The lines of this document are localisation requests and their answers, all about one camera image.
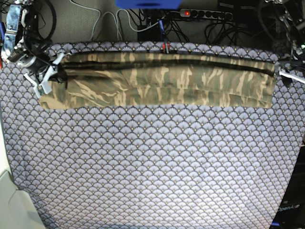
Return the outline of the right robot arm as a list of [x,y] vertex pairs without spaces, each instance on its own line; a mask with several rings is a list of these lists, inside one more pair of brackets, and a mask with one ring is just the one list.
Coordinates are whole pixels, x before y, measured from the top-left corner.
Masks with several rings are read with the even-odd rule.
[[38,11],[32,0],[16,0],[9,8],[6,23],[0,24],[2,38],[1,58],[14,63],[28,72],[24,77],[32,84],[38,98],[52,91],[50,82],[62,83],[67,80],[60,75],[60,65],[65,53],[50,57],[46,50],[52,44],[57,16],[50,1],[45,2],[51,10],[52,26],[47,37],[39,33]]

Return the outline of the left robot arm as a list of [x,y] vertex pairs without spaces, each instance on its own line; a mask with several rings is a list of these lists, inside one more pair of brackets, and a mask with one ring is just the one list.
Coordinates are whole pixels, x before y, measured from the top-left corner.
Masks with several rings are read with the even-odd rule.
[[[263,7],[271,4],[275,7],[274,17],[284,27],[285,39],[280,40],[271,34],[263,21]],[[290,46],[288,56],[280,60],[279,76],[286,87],[293,81],[305,83],[304,76],[295,72],[305,73],[305,16],[300,0],[260,0],[257,17],[266,35],[274,42],[287,42]]]

